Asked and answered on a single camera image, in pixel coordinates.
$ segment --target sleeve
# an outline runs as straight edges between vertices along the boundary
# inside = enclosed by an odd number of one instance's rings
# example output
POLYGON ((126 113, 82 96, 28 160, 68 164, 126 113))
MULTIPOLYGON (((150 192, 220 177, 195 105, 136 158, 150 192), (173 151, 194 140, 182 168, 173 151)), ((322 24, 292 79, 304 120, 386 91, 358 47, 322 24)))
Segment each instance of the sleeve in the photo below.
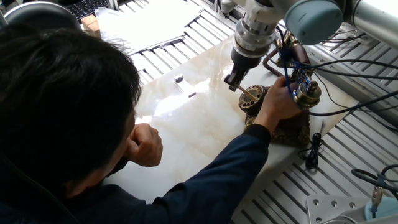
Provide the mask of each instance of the sleeve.
POLYGON ((270 139, 265 127, 252 124, 197 175, 146 205, 140 223, 229 223, 268 158, 270 139))

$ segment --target white marble surface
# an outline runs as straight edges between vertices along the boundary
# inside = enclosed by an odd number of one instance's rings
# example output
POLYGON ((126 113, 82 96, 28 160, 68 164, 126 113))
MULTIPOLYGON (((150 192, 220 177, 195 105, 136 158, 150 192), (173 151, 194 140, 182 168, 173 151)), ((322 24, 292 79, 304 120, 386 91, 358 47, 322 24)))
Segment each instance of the white marble surface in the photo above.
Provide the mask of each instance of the white marble surface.
MULTIPOLYGON (((163 139, 162 162, 145 168, 128 163, 105 180, 118 184, 139 199, 151 203, 170 188, 195 175, 208 165, 221 150, 244 128, 244 113, 238 107, 239 90, 232 92, 223 81, 232 69, 231 38, 203 52, 187 63, 144 86, 137 110, 137 123, 149 123, 159 130, 163 139), (184 75, 197 94, 191 98, 182 93, 174 77, 184 75)), ((262 64, 252 69, 242 82, 250 85, 272 85, 276 76, 262 64)), ((352 97, 324 80, 332 97, 346 106, 357 103, 352 97)), ((325 89, 313 112, 326 113, 341 109, 328 99, 325 89)), ((311 134, 318 132, 322 121, 329 131, 345 114, 330 117, 311 117, 311 134)), ((280 175, 285 166, 297 158, 297 149, 271 144, 269 158, 238 210, 250 202, 268 183, 280 175)))

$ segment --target person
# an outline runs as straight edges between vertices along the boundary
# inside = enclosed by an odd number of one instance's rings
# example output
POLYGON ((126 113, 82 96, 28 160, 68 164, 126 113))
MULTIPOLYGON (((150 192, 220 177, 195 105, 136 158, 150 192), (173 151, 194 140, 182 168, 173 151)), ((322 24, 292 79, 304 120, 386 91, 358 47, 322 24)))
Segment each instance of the person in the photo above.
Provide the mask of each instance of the person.
POLYGON ((229 223, 267 160, 270 133, 300 112, 284 84, 275 82, 254 124, 212 163, 147 205, 101 185, 128 161, 150 167, 162 157, 157 130, 134 125, 141 89, 131 59, 80 31, 8 26, 0 31, 0 223, 73 223, 32 181, 80 223, 229 223))

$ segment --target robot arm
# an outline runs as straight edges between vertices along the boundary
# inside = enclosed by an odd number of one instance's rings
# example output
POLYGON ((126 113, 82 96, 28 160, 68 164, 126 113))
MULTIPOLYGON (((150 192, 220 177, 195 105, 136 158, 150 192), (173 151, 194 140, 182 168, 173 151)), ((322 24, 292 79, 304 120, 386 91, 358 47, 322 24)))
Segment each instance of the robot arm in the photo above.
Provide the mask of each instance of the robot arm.
POLYGON ((281 19, 285 19, 288 30, 303 44, 317 44, 327 39, 343 22, 343 13, 332 0, 224 0, 221 10, 226 13, 237 4, 244 5, 246 12, 236 25, 231 53, 234 66, 225 78, 232 91, 268 53, 281 19))
POLYGON ((343 21, 398 48, 398 3, 390 0, 222 0, 221 11, 236 5, 245 14, 236 25, 231 74, 225 78, 235 91, 247 72, 258 66, 275 40, 275 27, 283 19, 301 44, 317 44, 332 36, 343 21))

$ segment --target keyboard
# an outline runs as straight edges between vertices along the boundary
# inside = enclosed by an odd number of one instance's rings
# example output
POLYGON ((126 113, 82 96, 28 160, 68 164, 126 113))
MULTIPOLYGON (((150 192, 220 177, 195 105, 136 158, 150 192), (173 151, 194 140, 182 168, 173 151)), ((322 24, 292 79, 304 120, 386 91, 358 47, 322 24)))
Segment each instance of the keyboard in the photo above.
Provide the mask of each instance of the keyboard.
POLYGON ((76 4, 67 6, 66 8, 76 17, 76 19, 81 19, 94 13, 97 8, 107 6, 107 0, 82 0, 76 4))

